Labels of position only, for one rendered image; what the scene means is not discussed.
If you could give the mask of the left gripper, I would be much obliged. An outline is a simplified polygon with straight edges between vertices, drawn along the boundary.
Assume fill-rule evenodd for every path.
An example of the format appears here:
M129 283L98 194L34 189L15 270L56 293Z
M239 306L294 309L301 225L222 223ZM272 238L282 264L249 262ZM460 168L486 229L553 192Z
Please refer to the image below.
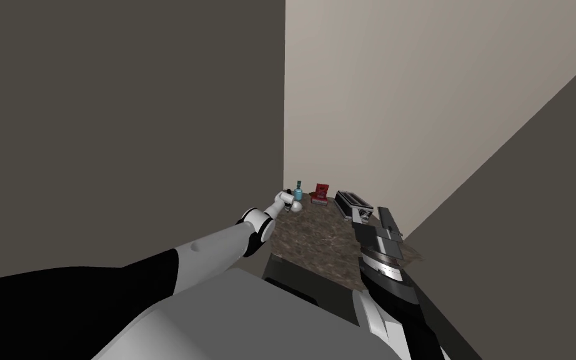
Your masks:
M277 195L277 198L284 203L284 211L287 213L297 213L303 208L302 204L293 195L291 189L286 189L285 191L280 192Z

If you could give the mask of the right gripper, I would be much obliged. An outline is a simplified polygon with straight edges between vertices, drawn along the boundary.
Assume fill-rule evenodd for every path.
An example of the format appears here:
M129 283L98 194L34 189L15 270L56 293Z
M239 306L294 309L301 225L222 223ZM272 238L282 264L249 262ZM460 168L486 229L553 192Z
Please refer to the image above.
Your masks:
M377 209L382 227L353 222L352 228L356 239L363 248L390 258L403 260L404 257L400 248L403 241L402 233L388 208L379 206Z

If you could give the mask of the red box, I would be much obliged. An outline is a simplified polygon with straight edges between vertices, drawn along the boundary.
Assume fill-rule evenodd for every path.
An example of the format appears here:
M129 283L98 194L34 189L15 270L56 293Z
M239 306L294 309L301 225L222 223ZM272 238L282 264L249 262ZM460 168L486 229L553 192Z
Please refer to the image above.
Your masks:
M329 204L329 198L327 198L328 191L329 191L328 184L317 183L315 190L309 194L310 203L321 206L327 206Z

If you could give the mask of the silver black toaster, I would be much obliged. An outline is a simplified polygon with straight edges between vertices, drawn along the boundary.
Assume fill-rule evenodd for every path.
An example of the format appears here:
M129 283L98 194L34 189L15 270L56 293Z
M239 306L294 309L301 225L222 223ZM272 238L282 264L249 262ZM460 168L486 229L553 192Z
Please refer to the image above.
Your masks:
M364 201L361 197L350 191L337 191L334 202L345 219L353 218L354 210L358 213L358 218L364 224L369 222L369 218L374 212L374 207Z

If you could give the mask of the dark cabinet front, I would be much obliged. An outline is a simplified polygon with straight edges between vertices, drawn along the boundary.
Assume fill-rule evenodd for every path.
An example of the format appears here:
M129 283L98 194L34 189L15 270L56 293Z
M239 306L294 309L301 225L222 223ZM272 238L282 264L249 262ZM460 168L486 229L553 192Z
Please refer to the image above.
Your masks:
M263 280L358 326L352 290L271 254Z

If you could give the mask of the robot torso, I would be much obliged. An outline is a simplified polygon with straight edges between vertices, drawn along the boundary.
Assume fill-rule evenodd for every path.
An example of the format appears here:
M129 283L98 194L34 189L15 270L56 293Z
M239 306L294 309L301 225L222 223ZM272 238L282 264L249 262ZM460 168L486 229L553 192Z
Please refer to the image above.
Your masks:
M409 360L385 341L241 269L138 315L93 360Z

